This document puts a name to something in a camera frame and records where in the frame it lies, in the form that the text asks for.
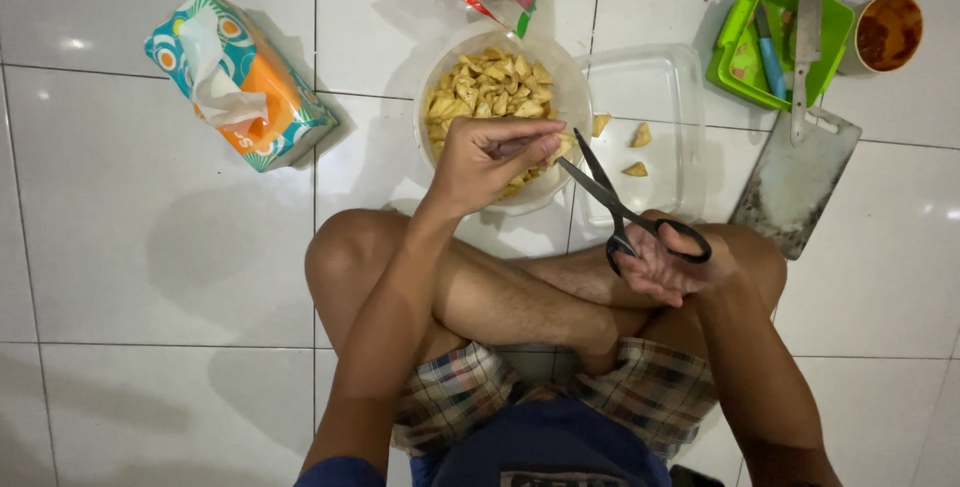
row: scissors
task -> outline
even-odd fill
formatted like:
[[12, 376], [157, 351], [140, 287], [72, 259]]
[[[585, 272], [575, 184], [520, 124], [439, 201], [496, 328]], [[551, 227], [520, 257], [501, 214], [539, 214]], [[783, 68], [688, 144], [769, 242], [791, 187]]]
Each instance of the scissors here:
[[702, 251], [701, 254], [687, 254], [686, 252], [678, 252], [668, 248], [667, 251], [670, 255], [693, 264], [703, 264], [711, 259], [711, 256], [714, 254], [711, 244], [707, 243], [707, 239], [705, 239], [700, 232], [693, 229], [692, 226], [674, 221], [673, 219], [656, 219], [655, 221], [646, 219], [627, 209], [627, 206], [623, 205], [623, 202], [620, 201], [620, 197], [617, 196], [617, 191], [614, 190], [614, 185], [610, 183], [607, 173], [604, 172], [603, 167], [600, 166], [600, 161], [597, 160], [596, 155], [594, 155], [591, 147], [587, 145], [587, 141], [581, 136], [580, 131], [574, 128], [573, 134], [577, 137], [577, 142], [580, 143], [580, 151], [583, 153], [583, 159], [586, 161], [586, 165], [590, 167], [593, 178], [581, 172], [579, 168], [564, 157], [560, 157], [558, 162], [559, 165], [563, 167], [563, 170], [566, 170], [566, 172], [576, 180], [577, 184], [580, 184], [586, 189], [586, 192], [597, 199], [597, 202], [604, 205], [613, 216], [613, 235], [609, 236], [609, 239], [606, 240], [606, 261], [609, 262], [609, 267], [614, 273], [620, 275], [620, 268], [614, 260], [614, 253], [619, 251], [631, 257], [638, 257], [637, 251], [634, 250], [634, 247], [630, 244], [630, 240], [627, 238], [623, 224], [624, 219], [627, 219], [630, 223], [639, 225], [644, 231], [653, 235], [657, 240], [660, 240], [660, 234], [657, 231], [663, 223], [666, 223], [681, 236], [686, 236], [696, 242]]

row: knife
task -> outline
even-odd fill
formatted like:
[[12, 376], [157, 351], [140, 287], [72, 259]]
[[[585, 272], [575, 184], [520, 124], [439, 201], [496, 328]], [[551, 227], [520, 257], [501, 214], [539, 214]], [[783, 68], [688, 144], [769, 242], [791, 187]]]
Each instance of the knife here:
[[777, 57], [777, 51], [774, 50], [774, 37], [770, 33], [770, 21], [767, 20], [767, 10], [763, 8], [763, 3], [757, 2], [753, 18], [756, 19], [756, 34], [760, 38], [760, 59], [763, 64], [763, 74], [766, 75], [767, 85], [770, 87], [770, 93], [773, 93], [778, 99], [786, 101], [784, 68], [781, 67], [780, 58]]
[[807, 117], [807, 73], [810, 64], [820, 60], [820, 21], [824, 0], [797, 0], [797, 48], [794, 53], [793, 117], [790, 120], [790, 144], [804, 143]]

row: tissue box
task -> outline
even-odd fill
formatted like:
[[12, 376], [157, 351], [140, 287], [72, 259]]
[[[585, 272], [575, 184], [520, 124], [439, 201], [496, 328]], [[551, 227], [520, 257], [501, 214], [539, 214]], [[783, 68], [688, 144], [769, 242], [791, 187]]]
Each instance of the tissue box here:
[[243, 9], [187, 0], [144, 43], [210, 123], [258, 172], [289, 165], [337, 119]]

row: hand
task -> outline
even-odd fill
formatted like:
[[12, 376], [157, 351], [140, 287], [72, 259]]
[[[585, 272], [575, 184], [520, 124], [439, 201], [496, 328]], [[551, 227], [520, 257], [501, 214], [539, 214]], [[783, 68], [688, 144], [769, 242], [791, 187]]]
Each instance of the hand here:
[[[677, 220], [656, 210], [644, 211], [643, 217], [653, 220]], [[657, 232], [659, 240], [650, 232], [631, 223], [626, 229], [627, 238], [638, 257], [620, 251], [613, 254], [613, 260], [620, 268], [620, 275], [634, 292], [647, 294], [668, 306], [679, 308], [684, 304], [684, 296], [711, 285], [719, 285], [737, 272], [737, 260], [730, 253], [727, 242], [719, 235], [701, 231], [712, 247], [713, 255], [705, 263], [691, 264], [667, 250], [699, 255], [701, 249], [692, 239], [680, 235], [667, 223], [661, 224]]]
[[462, 218], [500, 196], [510, 180], [560, 147], [566, 122], [523, 118], [454, 118], [424, 202]]

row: green plastic basket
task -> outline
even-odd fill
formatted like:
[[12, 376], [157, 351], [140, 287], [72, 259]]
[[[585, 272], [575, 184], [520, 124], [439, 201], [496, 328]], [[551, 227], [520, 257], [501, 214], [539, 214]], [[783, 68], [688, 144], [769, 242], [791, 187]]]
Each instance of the green plastic basket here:
[[[706, 79], [766, 109], [789, 112], [793, 91], [787, 91], [786, 100], [777, 98], [770, 93], [770, 86], [763, 75], [757, 24], [754, 22], [754, 11], [759, 2], [766, 9], [774, 50], [783, 67], [787, 88], [790, 87], [793, 80], [790, 35], [796, 35], [793, 15], [797, 11], [797, 0], [736, 0], [720, 30], [717, 48], [706, 68]], [[820, 94], [827, 91], [834, 78], [854, 20], [854, 11], [842, 2], [823, 0], [820, 60], [810, 66], [806, 75], [808, 107], [813, 106]]]

